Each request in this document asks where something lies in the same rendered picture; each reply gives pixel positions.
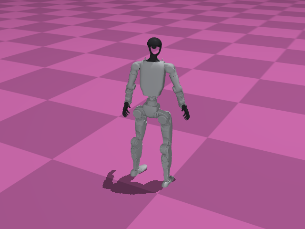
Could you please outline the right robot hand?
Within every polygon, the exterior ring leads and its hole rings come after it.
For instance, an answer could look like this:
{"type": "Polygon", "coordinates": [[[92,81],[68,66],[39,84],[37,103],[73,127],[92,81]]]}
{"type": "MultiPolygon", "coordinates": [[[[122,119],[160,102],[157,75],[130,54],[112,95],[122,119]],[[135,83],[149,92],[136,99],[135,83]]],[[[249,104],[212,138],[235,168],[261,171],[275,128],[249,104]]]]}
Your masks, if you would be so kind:
{"type": "Polygon", "coordinates": [[[188,112],[188,109],[187,109],[187,106],[186,105],[182,105],[182,111],[184,110],[184,115],[183,116],[185,116],[185,118],[184,119],[186,119],[186,120],[188,120],[189,118],[190,118],[190,115],[189,115],[189,112],[188,112]]]}

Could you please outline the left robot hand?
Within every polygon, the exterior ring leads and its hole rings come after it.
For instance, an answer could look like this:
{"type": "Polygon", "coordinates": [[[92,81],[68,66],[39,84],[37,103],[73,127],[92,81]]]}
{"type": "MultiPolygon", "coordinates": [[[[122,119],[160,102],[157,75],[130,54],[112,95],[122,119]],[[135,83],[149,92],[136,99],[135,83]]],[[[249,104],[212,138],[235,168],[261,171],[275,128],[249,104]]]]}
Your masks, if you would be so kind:
{"type": "MultiPolygon", "coordinates": [[[[126,117],[128,114],[127,114],[127,112],[128,112],[128,107],[129,108],[131,108],[130,106],[129,106],[129,103],[128,102],[125,102],[124,103],[124,107],[123,107],[123,112],[122,112],[122,115],[124,116],[124,117],[126,117]]],[[[128,112],[128,113],[130,113],[130,112],[128,112]]]]}

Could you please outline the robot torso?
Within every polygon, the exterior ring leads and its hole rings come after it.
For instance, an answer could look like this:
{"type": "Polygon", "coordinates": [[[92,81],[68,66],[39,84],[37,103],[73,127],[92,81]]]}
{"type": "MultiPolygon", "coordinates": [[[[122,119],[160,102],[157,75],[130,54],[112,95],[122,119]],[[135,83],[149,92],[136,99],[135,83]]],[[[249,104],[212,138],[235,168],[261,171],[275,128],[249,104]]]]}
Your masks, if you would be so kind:
{"type": "Polygon", "coordinates": [[[149,118],[158,118],[160,104],[157,103],[157,98],[164,88],[166,76],[164,63],[163,58],[159,62],[147,62],[144,58],[140,64],[140,88],[143,95],[148,96],[142,114],[149,118]]]}

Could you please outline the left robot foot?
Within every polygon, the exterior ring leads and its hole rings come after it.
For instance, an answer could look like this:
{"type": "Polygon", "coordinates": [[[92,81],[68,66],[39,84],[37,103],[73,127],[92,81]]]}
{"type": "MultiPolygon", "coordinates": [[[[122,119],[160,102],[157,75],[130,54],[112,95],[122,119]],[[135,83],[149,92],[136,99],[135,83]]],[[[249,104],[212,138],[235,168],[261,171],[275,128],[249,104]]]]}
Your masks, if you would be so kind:
{"type": "Polygon", "coordinates": [[[143,165],[139,166],[138,170],[132,169],[130,174],[131,174],[132,177],[135,177],[139,173],[143,172],[146,168],[147,168],[147,165],[143,164],[143,165]]]}

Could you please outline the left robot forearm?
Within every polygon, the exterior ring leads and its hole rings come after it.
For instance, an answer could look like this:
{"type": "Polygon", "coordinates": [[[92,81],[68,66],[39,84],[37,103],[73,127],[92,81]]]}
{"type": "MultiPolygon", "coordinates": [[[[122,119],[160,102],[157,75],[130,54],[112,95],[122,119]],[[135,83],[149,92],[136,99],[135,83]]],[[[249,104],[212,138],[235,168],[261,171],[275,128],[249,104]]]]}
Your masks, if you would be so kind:
{"type": "Polygon", "coordinates": [[[132,103],[132,94],[133,94],[133,90],[129,90],[129,89],[127,89],[127,87],[126,87],[125,93],[126,93],[126,95],[125,95],[125,101],[124,101],[124,103],[125,103],[125,102],[128,102],[129,105],[130,105],[130,104],[132,103]]]}

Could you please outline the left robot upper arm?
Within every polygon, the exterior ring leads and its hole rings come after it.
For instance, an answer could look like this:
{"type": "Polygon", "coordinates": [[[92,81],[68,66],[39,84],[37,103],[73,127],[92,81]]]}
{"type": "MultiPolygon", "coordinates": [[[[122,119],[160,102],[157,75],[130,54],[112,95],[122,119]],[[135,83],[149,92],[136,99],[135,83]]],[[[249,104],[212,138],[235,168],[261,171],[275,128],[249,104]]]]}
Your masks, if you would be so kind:
{"type": "Polygon", "coordinates": [[[138,62],[134,62],[131,65],[131,71],[130,71],[130,74],[129,74],[129,81],[128,81],[128,84],[127,84],[127,89],[129,89],[129,90],[134,90],[135,87],[136,87],[136,84],[134,82],[137,78],[138,70],[140,69],[140,64],[141,64],[141,61],[138,61],[138,62]]]}

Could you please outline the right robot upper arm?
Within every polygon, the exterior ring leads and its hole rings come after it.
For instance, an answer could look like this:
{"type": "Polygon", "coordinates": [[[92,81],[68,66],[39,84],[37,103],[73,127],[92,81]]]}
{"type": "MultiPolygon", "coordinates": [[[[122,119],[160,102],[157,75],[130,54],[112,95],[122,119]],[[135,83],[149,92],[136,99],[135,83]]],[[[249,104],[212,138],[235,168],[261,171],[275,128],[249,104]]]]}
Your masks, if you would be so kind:
{"type": "Polygon", "coordinates": [[[182,91],[180,83],[179,83],[179,78],[176,72],[176,68],[172,63],[164,63],[165,71],[169,73],[169,77],[173,83],[173,91],[174,93],[179,93],[182,91]]]}

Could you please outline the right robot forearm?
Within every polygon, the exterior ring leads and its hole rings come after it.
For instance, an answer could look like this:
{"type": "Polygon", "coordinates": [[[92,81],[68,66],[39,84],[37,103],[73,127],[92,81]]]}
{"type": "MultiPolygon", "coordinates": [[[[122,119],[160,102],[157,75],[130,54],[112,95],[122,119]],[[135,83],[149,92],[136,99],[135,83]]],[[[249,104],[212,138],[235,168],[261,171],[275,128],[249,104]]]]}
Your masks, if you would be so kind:
{"type": "MultiPolygon", "coordinates": [[[[181,86],[181,85],[180,85],[181,86]]],[[[181,89],[182,89],[182,86],[181,86],[181,89]]],[[[185,99],[184,99],[184,94],[183,94],[183,89],[181,92],[179,93],[176,93],[176,97],[177,97],[177,100],[178,100],[178,105],[180,106],[180,108],[182,109],[182,105],[186,105],[185,103],[185,99]]]]}

